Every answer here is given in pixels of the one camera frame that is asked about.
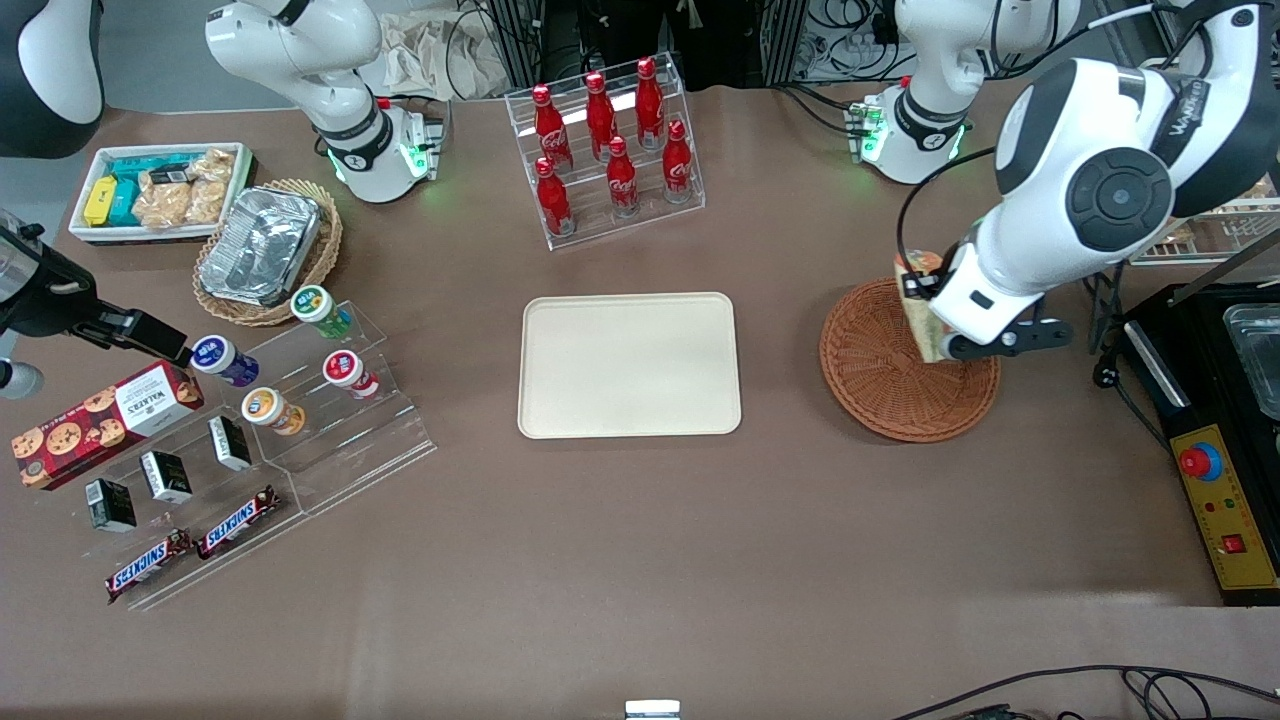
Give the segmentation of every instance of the round wicker basket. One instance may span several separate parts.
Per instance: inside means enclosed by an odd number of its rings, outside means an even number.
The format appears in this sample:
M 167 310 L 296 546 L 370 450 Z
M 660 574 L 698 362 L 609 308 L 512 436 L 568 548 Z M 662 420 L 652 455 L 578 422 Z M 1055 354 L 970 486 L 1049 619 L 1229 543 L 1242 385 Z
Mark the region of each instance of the round wicker basket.
M 329 270 L 332 270 L 338 263 L 338 247 L 342 245 L 342 218 L 338 217 L 338 206 L 334 205 L 333 196 L 329 195 L 329 191 L 325 188 L 310 181 L 280 179 L 271 181 L 261 187 L 296 192 L 320 204 L 323 210 L 320 233 L 311 245 L 311 251 L 307 252 L 306 261 L 302 263 L 302 270 L 298 273 L 298 282 L 294 283 L 298 286 L 320 284 L 325 275 L 329 274 Z M 205 292 L 205 288 L 200 287 L 200 264 L 209 256 L 209 252 L 214 249 L 214 245 L 218 243 L 218 238 L 221 237 L 221 234 L 223 225 L 219 224 L 214 231 L 214 234 L 211 234 L 209 241 L 205 242 L 205 246 L 200 250 L 200 256 L 196 259 L 197 272 L 192 277 L 192 286 L 196 288 L 196 300 L 200 301 L 200 306 L 209 310 L 209 313 L 215 318 L 229 320 L 237 325 L 248 325 L 255 328 L 278 325 L 292 318 L 293 313 L 289 311 L 288 302 L 275 307 L 259 307 L 257 305 L 250 305 L 247 302 L 236 302 L 234 300 L 214 297 L 212 295 Z
M 864 425 L 906 442 L 940 442 L 991 410 L 1000 360 L 924 363 L 893 278 L 851 290 L 827 315 L 822 374 L 836 400 Z

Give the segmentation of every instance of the coca-cola logo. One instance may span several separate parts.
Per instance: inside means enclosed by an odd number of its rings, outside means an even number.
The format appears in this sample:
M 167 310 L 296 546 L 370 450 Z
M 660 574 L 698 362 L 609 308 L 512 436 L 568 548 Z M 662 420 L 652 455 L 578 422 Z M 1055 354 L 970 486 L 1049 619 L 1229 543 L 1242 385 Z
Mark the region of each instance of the coca-cola logo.
M 543 136 L 543 147 L 559 147 L 564 145 L 564 128 L 557 128 Z

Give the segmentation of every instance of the coca-cola bottle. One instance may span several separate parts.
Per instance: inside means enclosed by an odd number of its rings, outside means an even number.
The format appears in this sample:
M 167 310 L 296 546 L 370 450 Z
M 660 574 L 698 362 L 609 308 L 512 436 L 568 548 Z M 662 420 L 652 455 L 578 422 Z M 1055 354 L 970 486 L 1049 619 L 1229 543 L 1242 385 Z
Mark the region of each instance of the coca-cola bottle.
M 591 133 L 591 156 L 596 163 L 608 163 L 609 141 L 618 135 L 618 123 L 599 72 L 586 73 L 586 128 Z
M 538 204 L 543 206 L 543 217 L 547 218 L 547 232 L 556 237 L 573 234 L 577 225 L 573 224 L 573 213 L 568 208 L 564 181 L 556 176 L 556 164 L 548 158 L 539 158 L 534 169 L 538 172 Z
M 689 177 L 694 154 L 685 140 L 685 123 L 678 118 L 671 120 L 667 136 L 667 149 L 662 151 L 662 176 L 667 184 L 662 195 L 672 205 L 684 205 L 694 195 L 692 178 Z
M 627 156 L 627 141 L 613 136 L 609 141 L 609 167 L 604 172 L 609 178 L 609 200 L 613 201 L 613 214 L 630 218 L 640 210 L 640 193 L 636 191 L 636 168 Z
M 658 87 L 658 63 L 640 58 L 636 63 L 640 87 L 636 88 L 636 137 L 640 147 L 653 151 L 662 147 L 666 123 L 662 113 L 662 88 Z
M 568 131 L 564 118 L 556 105 L 552 105 L 552 90 L 545 85 L 534 86 L 534 129 L 543 145 L 543 156 L 556 165 L 557 172 L 573 169 L 573 152 L 568 147 Z

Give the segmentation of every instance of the brown table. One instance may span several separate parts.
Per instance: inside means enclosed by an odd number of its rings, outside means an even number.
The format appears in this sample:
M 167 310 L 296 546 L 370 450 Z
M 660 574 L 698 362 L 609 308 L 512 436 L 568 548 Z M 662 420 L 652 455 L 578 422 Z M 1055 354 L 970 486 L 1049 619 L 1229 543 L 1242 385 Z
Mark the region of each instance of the brown table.
M 969 149 L 993 138 L 1016 90 L 983 90 Z M 905 188 L 850 164 L 777 94 L 713 90 L 691 105 L 707 209 L 556 255 L 498 102 L 458 108 L 442 179 L 387 206 L 339 187 L 300 113 L 113 113 L 96 145 L 238 140 L 260 179 L 333 190 L 347 234 L 329 284 L 387 331 L 440 450 L 146 614 L 106 607 L 104 570 L 60 532 L 81 518 L 0 483 L 4 715 L 550 720 L 669 696 L 695 720 L 888 717 L 1098 661 L 1275 687 L 1276 612 L 1216 607 L 1170 461 L 1092 386 L 1080 341 L 1006 363 L 991 415 L 943 445 L 890 442 L 846 416 L 818 368 L 819 328 L 850 286 L 888 274 Z M 909 232 L 943 249 L 997 195 L 986 163 L 937 184 Z M 242 346 L 271 334 L 204 314 L 195 245 L 59 242 L 116 304 Z M 1137 295 L 1167 282 L 1130 279 Z M 668 291 L 735 302 L 737 432 L 518 433 L 527 301 Z M 1078 288 L 1051 300 L 1084 318 Z M 4 405 L 10 436 L 143 363 L 68 338 L 24 340 L 17 356 L 49 384 Z M 995 697 L 1135 710 L 1110 675 Z

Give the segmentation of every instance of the clear acrylic display stand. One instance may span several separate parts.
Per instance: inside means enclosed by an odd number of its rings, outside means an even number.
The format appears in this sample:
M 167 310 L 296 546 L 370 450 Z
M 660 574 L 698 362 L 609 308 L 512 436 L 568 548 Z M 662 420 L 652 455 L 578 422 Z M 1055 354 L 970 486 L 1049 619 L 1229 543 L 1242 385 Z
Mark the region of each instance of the clear acrylic display stand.
M 604 164 L 596 163 L 591 158 L 591 136 L 586 129 L 586 83 L 584 79 L 586 76 L 558 79 L 548 83 L 548 87 L 552 91 L 552 102 L 564 118 L 564 131 L 568 133 L 570 150 L 573 152 L 573 169 L 561 174 L 568 191 L 573 220 L 577 223 L 577 229 L 568 237 L 556 237 L 547 232 L 541 206 L 538 204 L 538 174 L 534 172 L 534 163 L 541 158 L 543 150 L 538 132 L 534 129 L 531 91 L 520 90 L 506 96 L 507 114 L 511 117 L 511 127 L 516 132 L 516 143 L 520 146 L 520 159 L 525 167 L 525 179 L 534 193 L 538 222 L 549 249 L 559 250 L 625 228 L 698 210 L 707 205 L 701 168 L 698 164 L 698 145 L 694 142 L 694 126 L 689 118 L 689 104 L 685 101 L 685 83 L 681 81 L 680 72 L 669 54 L 657 55 L 654 60 L 658 63 L 658 86 L 662 88 L 666 122 L 669 123 L 676 118 L 685 122 L 689 149 L 692 152 L 692 168 L 690 169 L 694 186 L 692 197 L 681 205 L 672 205 L 663 197 L 666 183 L 662 174 L 662 149 L 646 151 L 640 147 L 636 138 L 635 99 L 640 77 L 636 74 L 635 63 L 613 65 L 600 72 L 604 73 L 605 92 L 613 102 L 618 135 L 627 138 L 627 150 L 631 155 L 631 163 L 636 168 L 636 187 L 640 192 L 640 211 L 626 219 L 616 217 L 613 204 L 609 201 Z
M 155 547 L 174 528 L 188 530 L 192 539 L 198 541 L 255 493 L 271 486 L 280 505 L 229 541 L 212 559 L 201 560 L 195 550 L 188 551 L 129 588 L 118 601 L 131 610 L 154 607 L 285 529 L 315 518 L 435 450 L 417 409 L 392 377 L 383 355 L 387 336 L 351 302 L 340 307 L 352 318 L 351 329 L 342 340 L 326 340 L 307 324 L 280 333 L 247 351 L 260 365 L 260 375 L 250 387 L 233 388 L 220 378 L 198 375 L 205 395 L 205 405 L 198 411 L 58 491 L 40 492 L 37 505 L 74 516 L 69 532 L 84 542 L 86 592 L 100 593 L 106 602 L 102 582 Z M 324 379 L 320 374 L 324 359 L 340 347 L 358 354 L 365 366 L 378 374 L 376 395 L 356 400 Z M 243 420 L 241 400 L 256 387 L 274 387 L 287 401 L 302 407 L 307 415 L 303 429 L 284 437 Z M 250 469 L 237 473 L 215 459 L 209 420 L 216 415 L 234 420 L 244 430 L 253 461 Z M 138 462 L 142 454 L 151 450 L 182 457 L 191 480 L 191 500 L 170 505 L 151 498 Z M 138 521 L 136 529 L 109 533 L 91 528 L 83 488 L 96 478 L 129 488 Z

